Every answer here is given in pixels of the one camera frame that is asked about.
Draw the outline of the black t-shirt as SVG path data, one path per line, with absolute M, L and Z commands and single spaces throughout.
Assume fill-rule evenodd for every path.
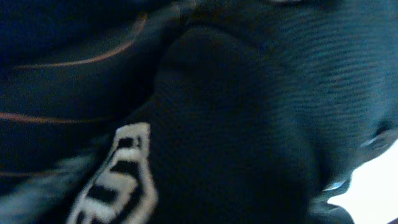
M 397 139 L 397 2 L 208 1 L 129 119 L 150 223 L 351 223 L 327 201 Z

